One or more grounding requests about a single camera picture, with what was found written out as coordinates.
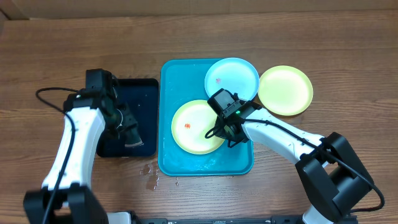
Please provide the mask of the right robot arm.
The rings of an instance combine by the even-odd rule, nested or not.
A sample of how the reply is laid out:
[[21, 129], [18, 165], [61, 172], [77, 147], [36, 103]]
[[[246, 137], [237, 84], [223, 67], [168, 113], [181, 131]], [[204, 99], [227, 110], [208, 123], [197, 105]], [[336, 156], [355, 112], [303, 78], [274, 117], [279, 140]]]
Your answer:
[[226, 139], [228, 147], [257, 142], [295, 166], [311, 203], [302, 216], [303, 223], [341, 222], [373, 188], [372, 177], [344, 136], [302, 131], [223, 88], [207, 102], [217, 119], [206, 138]]

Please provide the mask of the green plate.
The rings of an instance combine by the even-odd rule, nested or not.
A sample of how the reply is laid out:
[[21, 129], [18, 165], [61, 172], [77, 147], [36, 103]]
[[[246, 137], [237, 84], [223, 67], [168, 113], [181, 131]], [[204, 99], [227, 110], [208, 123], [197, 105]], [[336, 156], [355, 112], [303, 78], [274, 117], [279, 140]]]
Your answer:
[[278, 65], [261, 75], [257, 95], [269, 111], [281, 116], [295, 116], [310, 106], [313, 86], [301, 70]]
[[218, 149], [224, 139], [206, 138], [217, 119], [206, 100], [193, 100], [182, 105], [174, 114], [171, 124], [173, 139], [184, 151], [191, 154], [208, 154]]

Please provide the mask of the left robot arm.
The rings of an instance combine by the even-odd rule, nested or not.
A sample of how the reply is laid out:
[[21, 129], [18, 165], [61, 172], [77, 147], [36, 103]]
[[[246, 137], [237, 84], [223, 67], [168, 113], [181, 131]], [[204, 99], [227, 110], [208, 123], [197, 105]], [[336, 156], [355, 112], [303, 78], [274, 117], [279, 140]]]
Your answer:
[[70, 90], [60, 112], [62, 140], [40, 190], [28, 191], [23, 206], [30, 223], [140, 223], [132, 211], [108, 213], [91, 191], [98, 143], [117, 139], [124, 147], [142, 144], [138, 122], [118, 100], [118, 79], [102, 68], [86, 71], [86, 86]]

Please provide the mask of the light blue plate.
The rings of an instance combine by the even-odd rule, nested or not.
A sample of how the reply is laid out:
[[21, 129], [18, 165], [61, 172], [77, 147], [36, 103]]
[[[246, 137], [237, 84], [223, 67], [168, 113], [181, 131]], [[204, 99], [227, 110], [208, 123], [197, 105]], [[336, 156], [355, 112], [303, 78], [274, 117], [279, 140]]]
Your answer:
[[259, 74], [254, 66], [241, 58], [224, 58], [214, 63], [205, 76], [205, 91], [209, 97], [221, 88], [240, 99], [253, 100], [259, 89]]

